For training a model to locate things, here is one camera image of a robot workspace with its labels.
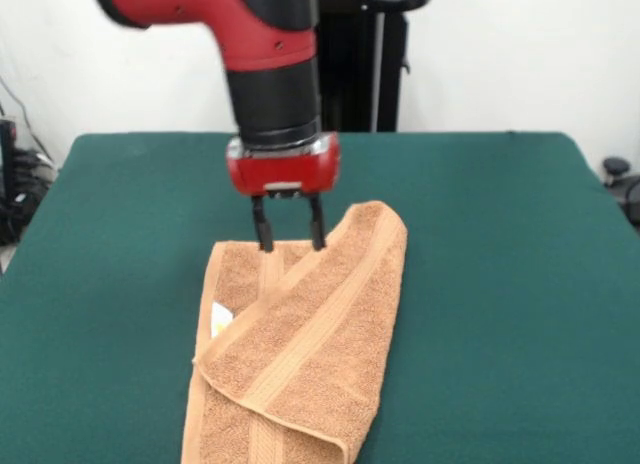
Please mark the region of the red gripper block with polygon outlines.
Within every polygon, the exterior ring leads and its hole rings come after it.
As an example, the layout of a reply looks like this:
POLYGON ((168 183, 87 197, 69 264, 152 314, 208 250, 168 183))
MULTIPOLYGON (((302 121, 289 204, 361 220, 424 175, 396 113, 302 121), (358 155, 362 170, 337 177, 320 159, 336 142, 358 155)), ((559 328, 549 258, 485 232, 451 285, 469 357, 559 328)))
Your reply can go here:
MULTIPOLYGON (((340 171, 341 148, 336 133, 322 133, 314 142, 280 151, 249 150, 239 137, 226 148, 231 181, 241 194, 300 192, 311 209, 311 241, 315 250, 326 247, 323 208, 319 194, 331 190, 340 171)), ((274 241, 262 196, 251 197, 259 249, 272 252, 274 241)))

